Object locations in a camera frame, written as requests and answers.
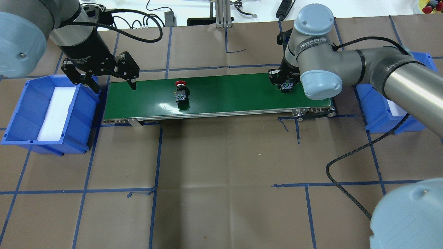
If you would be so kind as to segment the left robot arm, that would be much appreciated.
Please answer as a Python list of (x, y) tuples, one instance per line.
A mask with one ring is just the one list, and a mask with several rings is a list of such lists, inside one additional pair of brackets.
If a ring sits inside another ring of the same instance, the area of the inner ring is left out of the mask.
[(139, 66), (128, 52), (111, 54), (98, 27), (111, 28), (112, 14), (77, 0), (2, 0), (1, 75), (19, 78), (34, 71), (51, 39), (65, 54), (62, 72), (73, 84), (98, 93), (93, 76), (112, 75), (136, 89)]

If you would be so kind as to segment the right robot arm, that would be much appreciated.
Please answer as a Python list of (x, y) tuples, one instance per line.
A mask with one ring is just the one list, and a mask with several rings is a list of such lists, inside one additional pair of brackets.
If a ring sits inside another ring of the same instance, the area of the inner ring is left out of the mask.
[(302, 84), (311, 100), (338, 95), (344, 85), (369, 82), (372, 88), (402, 107), (406, 115), (376, 140), (362, 145), (326, 165), (326, 176), (370, 219), (372, 249), (442, 248), (442, 178), (421, 180), (386, 194), (370, 214), (330, 174), (332, 164), (357, 153), (392, 134), (412, 116), (442, 137), (442, 75), (413, 58), (400, 44), (384, 37), (388, 47), (339, 52), (329, 38), (334, 23), (332, 11), (322, 4), (304, 6), (293, 29), (281, 33), (284, 56), (278, 69), (269, 70), (272, 84), (283, 90), (287, 83)]

